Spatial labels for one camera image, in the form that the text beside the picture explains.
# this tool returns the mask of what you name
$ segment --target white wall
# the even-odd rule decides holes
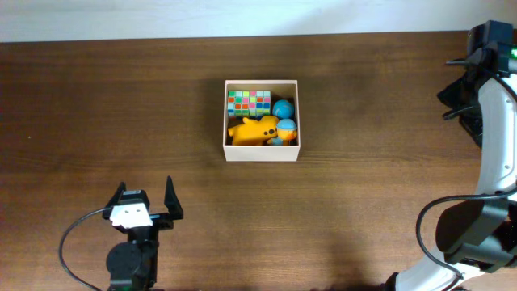
[[[277,36],[517,25],[517,0],[0,0],[0,41]]]

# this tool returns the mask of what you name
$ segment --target yellow stuffed animal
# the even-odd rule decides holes
[[[260,121],[244,117],[244,124],[233,126],[228,133],[233,137],[232,146],[262,146],[264,141],[277,137],[276,116],[264,116]]]

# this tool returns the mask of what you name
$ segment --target white box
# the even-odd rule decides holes
[[[294,103],[293,120],[298,127],[296,145],[231,145],[228,139],[228,91],[271,91],[271,96]],[[225,83],[225,110],[223,116],[223,150],[228,162],[295,162],[301,147],[300,106],[297,80],[227,80]]]

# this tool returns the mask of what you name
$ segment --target brown table surface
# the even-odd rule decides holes
[[[0,44],[0,289],[84,289],[57,245],[120,181],[185,219],[160,235],[166,290],[310,290],[415,264],[420,209],[472,194],[481,151],[436,93],[462,74],[465,32]],[[226,162],[226,79],[296,79],[298,162]],[[440,210],[423,234],[429,247]],[[125,237],[94,217],[65,259],[105,289]],[[512,289],[511,270],[468,281]]]

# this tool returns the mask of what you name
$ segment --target colorful grid pattern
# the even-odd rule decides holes
[[[228,91],[228,116],[261,117],[271,114],[271,91]]]

